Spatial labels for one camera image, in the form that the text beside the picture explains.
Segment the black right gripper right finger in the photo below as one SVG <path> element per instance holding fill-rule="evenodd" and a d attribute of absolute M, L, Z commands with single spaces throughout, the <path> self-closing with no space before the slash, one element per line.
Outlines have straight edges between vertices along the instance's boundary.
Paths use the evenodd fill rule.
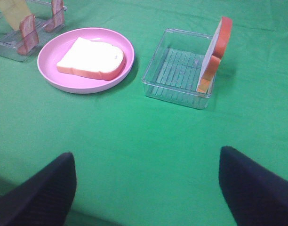
<path fill-rule="evenodd" d="M 288 226 L 288 181 L 231 146 L 220 152 L 219 185 L 239 226 Z"/>

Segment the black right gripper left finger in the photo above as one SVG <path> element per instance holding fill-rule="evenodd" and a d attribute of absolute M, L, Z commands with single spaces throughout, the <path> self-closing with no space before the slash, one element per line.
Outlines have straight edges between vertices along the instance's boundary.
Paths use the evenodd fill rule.
<path fill-rule="evenodd" d="M 63 153 L 0 196 L 0 226 L 62 226 L 77 188 L 74 156 Z"/>

